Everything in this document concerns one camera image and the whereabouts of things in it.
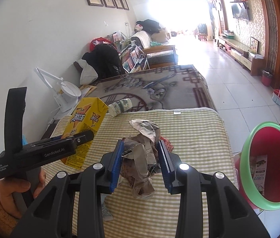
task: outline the tv stand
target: tv stand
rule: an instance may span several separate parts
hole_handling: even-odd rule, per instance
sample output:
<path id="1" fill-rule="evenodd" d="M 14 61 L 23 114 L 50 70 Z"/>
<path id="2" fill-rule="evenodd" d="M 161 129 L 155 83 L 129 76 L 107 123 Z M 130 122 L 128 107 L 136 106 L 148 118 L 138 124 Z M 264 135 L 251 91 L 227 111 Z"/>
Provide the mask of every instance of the tv stand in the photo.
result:
<path id="1" fill-rule="evenodd" d="M 230 50 L 230 52 L 223 50 L 235 61 L 240 63 L 243 67 L 246 66 L 250 70 L 251 76 L 261 76 L 261 71 L 265 68 L 265 60 L 259 58 L 253 58 L 252 60 L 248 59 L 248 52 L 250 51 L 250 47 L 244 45 L 243 43 L 234 40 L 234 39 L 227 39 L 222 36 L 218 37 L 218 41 L 220 44 L 224 45 L 227 44 L 233 47 L 236 51 L 239 52 L 235 53 L 234 51 Z"/>

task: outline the pillow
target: pillow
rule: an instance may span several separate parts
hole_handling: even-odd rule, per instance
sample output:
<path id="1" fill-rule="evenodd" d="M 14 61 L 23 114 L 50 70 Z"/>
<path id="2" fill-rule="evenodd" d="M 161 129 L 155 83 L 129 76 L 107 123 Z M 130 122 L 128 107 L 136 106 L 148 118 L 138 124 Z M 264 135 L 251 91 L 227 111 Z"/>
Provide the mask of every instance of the pillow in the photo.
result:
<path id="1" fill-rule="evenodd" d="M 166 30 L 160 30 L 159 33 L 153 33 L 151 39 L 153 42 L 165 43 L 168 42 L 168 37 L 166 36 Z"/>
<path id="2" fill-rule="evenodd" d="M 81 79 L 80 79 L 81 85 L 89 85 L 93 81 L 97 80 L 98 74 L 92 66 L 90 66 L 83 59 L 80 59 L 77 62 L 79 64 L 79 66 L 82 67 L 82 75 L 81 75 Z"/>

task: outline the tile floor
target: tile floor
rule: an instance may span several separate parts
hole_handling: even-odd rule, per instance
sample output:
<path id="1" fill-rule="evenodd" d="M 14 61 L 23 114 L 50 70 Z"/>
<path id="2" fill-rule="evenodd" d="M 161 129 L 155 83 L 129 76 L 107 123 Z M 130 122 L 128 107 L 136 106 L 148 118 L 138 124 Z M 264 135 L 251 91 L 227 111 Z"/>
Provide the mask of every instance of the tile floor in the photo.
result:
<path id="1" fill-rule="evenodd" d="M 250 76 L 248 69 L 213 46 L 194 36 L 171 39 L 176 45 L 179 65 L 193 64 L 205 77 L 218 113 L 225 122 L 233 153 L 240 152 L 250 132 L 265 121 L 280 122 L 280 106 L 272 97 L 273 89 Z M 280 209 L 260 214 L 271 238 L 280 234 Z"/>

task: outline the floral paper cup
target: floral paper cup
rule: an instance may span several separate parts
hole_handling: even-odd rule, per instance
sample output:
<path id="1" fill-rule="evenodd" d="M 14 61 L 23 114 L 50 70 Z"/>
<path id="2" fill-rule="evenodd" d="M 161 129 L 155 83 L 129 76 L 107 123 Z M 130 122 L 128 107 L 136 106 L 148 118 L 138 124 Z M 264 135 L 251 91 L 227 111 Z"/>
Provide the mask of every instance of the floral paper cup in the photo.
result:
<path id="1" fill-rule="evenodd" d="M 130 108 L 132 108 L 132 102 L 129 98 L 126 98 L 110 104 L 108 106 L 108 112 L 112 117 L 115 117 L 126 112 Z"/>

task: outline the metal bolt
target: metal bolt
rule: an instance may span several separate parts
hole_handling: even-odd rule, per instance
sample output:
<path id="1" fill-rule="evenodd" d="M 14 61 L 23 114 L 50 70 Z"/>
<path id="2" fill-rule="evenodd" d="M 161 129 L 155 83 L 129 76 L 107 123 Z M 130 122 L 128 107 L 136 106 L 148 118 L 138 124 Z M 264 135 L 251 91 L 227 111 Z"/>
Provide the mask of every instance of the metal bolt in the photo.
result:
<path id="1" fill-rule="evenodd" d="M 221 172 L 217 172 L 217 173 L 215 174 L 215 176 L 216 176 L 218 179 L 223 179 L 223 178 L 225 177 L 225 175 L 224 175 L 223 173 L 221 173 Z"/>
<path id="2" fill-rule="evenodd" d="M 182 163 L 179 165 L 182 170 L 189 170 L 190 166 L 188 164 Z"/>
<path id="3" fill-rule="evenodd" d="M 61 171 L 61 172 L 57 173 L 58 178 L 64 178 L 65 176 L 66 176 L 66 172 L 64 172 L 64 171 Z"/>
<path id="4" fill-rule="evenodd" d="M 102 168 L 102 164 L 101 163 L 96 163 L 93 165 L 93 168 L 96 169 L 96 170 L 99 170 Z"/>

